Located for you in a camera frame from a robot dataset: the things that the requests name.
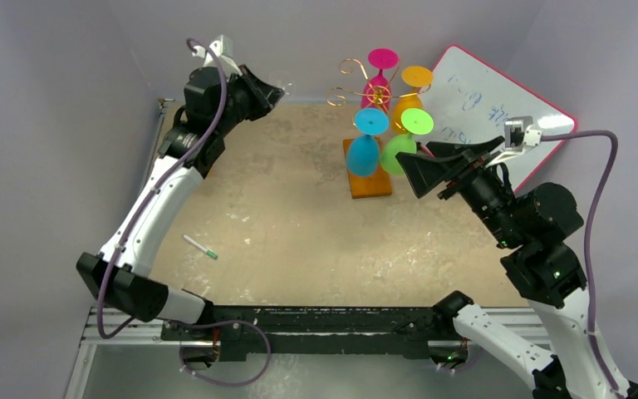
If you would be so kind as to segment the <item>green plastic wine glass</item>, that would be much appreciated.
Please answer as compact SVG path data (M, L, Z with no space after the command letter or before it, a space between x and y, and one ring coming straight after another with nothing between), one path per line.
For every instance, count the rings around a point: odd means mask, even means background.
M403 175L405 173L396 156L400 152L414 155L418 149L414 136L429 134L434 129L434 120L423 109L412 107L401 113L398 125L405 133L393 137L380 154L380 166L390 175Z

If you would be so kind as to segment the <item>orange plastic wine glass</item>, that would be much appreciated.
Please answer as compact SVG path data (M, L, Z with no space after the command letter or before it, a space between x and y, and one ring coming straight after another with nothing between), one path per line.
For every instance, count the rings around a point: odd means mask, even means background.
M397 135L407 133L407 130L402 126L401 116L409 108L421 109L423 107L419 93L424 87L430 89L434 76L430 69L413 65L403 69L401 79L410 88L410 91L400 96L392 107L391 126Z

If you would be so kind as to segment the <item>blue plastic wine glass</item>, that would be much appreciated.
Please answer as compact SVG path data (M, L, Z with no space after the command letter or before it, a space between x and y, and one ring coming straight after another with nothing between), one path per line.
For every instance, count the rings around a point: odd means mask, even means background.
M380 109L367 107L354 116L354 126L359 135L349 144L346 167L359 177L375 173L380 157L377 138L390 127L389 117Z

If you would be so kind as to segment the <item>pink plastic wine glass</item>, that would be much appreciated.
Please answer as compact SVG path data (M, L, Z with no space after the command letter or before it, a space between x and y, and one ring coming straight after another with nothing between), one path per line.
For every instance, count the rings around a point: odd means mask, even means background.
M392 49L380 47L368 53L367 61L377 70L377 73L366 79L361 108L376 108L387 114L392 100L392 91L390 79L385 77L384 72L397 68L400 65L400 58Z

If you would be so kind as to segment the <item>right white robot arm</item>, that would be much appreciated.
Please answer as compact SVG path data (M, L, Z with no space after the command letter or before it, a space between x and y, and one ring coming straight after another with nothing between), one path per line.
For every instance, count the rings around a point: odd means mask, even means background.
M434 330L457 334L515 372L535 398L638 398L638 383L616 367L592 315L593 281L566 244L584 222L572 193L543 183L516 196L495 170L500 138L477 145L431 142L429 154L396 159L417 197L436 190L460 195L507 251L501 263L546 330L539 346L497 323L467 295L455 291L434 306Z

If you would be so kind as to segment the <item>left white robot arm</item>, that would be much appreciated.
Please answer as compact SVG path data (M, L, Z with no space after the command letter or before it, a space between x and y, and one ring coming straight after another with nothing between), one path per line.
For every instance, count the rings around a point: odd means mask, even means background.
M246 66L225 83L214 66L190 73L184 104L174 114L139 198L98 253L83 253L76 263L99 305L143 322L181 322L195 340L212 334L214 317L205 312L210 301L151 279L153 262L178 212L223 153L225 136L243 121L266 116L284 95Z

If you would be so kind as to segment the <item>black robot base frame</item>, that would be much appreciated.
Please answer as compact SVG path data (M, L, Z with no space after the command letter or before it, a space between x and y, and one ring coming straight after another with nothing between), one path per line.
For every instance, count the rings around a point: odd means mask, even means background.
M133 321L104 339L90 312L83 344L157 345L219 351L223 362L242 362L249 354L398 355L444 361L474 352L434 317L431 307L303 307L216 305L218 328L197 330L159 319Z

